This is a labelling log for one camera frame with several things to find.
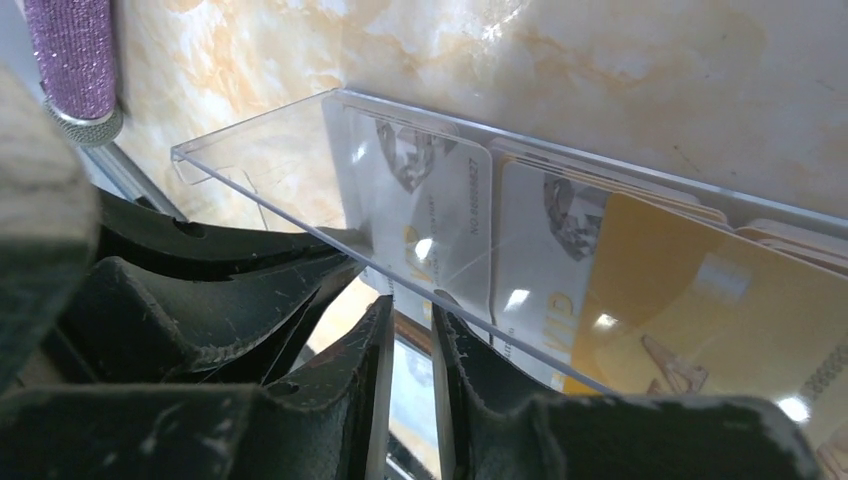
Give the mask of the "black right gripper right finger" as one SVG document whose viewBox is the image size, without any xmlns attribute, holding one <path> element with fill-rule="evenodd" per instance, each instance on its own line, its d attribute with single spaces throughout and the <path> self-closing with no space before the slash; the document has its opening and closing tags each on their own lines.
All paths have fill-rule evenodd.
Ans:
<svg viewBox="0 0 848 480">
<path fill-rule="evenodd" d="M 799 428 L 753 397 L 565 395 L 432 312 L 446 479 L 818 479 Z"/>
</svg>

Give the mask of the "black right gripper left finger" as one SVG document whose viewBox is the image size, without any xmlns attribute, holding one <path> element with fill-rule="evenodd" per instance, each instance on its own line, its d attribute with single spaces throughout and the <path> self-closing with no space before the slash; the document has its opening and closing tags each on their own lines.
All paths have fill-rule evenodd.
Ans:
<svg viewBox="0 0 848 480">
<path fill-rule="evenodd" d="M 5 479 L 379 479 L 392 300 L 297 370 L 255 384 L 53 385 L 1 402 Z"/>
</svg>

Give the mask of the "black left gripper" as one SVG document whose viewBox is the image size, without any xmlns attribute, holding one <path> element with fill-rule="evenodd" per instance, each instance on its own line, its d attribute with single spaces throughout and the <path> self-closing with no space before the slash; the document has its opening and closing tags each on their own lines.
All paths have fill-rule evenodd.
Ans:
<svg viewBox="0 0 848 480">
<path fill-rule="evenodd" d="M 271 383 L 292 369 L 325 309 L 361 271 L 309 233 L 183 222 L 98 194 L 96 258 L 106 259 L 59 320 L 72 362 L 92 382 Z M 64 134 L 3 66 L 3 390 L 82 281 L 100 206 Z"/>
</svg>

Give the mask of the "clear plastic card box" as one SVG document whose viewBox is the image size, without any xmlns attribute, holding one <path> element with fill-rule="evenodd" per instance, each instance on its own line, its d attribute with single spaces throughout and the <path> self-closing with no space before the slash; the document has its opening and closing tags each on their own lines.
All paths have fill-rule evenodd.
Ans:
<svg viewBox="0 0 848 480">
<path fill-rule="evenodd" d="M 843 479 L 847 222 L 330 90 L 177 145 L 429 334 L 443 479 Z"/>
</svg>

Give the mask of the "brown leather card holder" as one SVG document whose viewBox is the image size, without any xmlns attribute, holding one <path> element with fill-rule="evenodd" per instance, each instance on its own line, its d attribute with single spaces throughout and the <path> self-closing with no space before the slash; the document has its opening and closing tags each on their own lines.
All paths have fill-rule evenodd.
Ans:
<svg viewBox="0 0 848 480">
<path fill-rule="evenodd" d="M 393 313 L 395 328 L 388 456 L 394 475 L 440 479 L 430 331 Z"/>
</svg>

